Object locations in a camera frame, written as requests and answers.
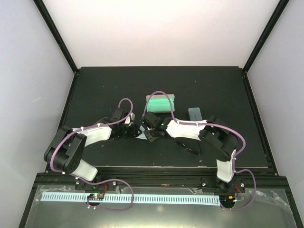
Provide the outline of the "light blue cleaning cloth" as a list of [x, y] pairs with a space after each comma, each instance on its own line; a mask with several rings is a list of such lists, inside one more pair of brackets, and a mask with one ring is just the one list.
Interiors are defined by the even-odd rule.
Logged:
[[140, 126], [137, 130], [137, 139], [147, 140], [147, 137], [144, 134], [145, 128], [143, 126]]

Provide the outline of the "beige glasses case green lining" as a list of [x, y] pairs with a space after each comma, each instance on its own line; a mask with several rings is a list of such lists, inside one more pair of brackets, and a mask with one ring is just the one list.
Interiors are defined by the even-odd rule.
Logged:
[[153, 95], [148, 102], [147, 112], [170, 113], [171, 106], [165, 95]]

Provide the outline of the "pink sunglasses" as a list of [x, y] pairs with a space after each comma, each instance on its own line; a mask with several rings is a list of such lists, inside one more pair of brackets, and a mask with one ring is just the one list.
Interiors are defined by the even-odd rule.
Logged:
[[103, 117], [95, 123], [96, 127], [108, 126], [110, 124], [110, 117]]

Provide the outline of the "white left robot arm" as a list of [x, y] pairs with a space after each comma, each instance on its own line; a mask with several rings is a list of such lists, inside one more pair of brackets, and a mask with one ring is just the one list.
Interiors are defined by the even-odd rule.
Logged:
[[116, 108], [111, 117], [103, 118], [91, 126], [63, 126], [59, 128], [44, 153], [44, 161], [53, 171], [82, 178], [90, 189], [96, 190], [101, 186], [102, 178], [97, 175], [96, 167], [82, 159], [85, 147], [101, 141], [138, 136], [134, 119], [133, 112], [127, 113]]

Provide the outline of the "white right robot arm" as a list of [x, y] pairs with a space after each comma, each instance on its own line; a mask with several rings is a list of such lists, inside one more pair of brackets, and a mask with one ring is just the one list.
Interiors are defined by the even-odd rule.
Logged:
[[212, 154], [217, 163], [216, 186], [220, 191], [228, 191], [233, 186], [233, 159], [236, 155], [238, 138], [216, 117], [202, 121], [184, 121], [167, 117], [161, 119], [147, 112], [141, 119], [148, 141], [158, 138], [195, 140], [203, 152]]

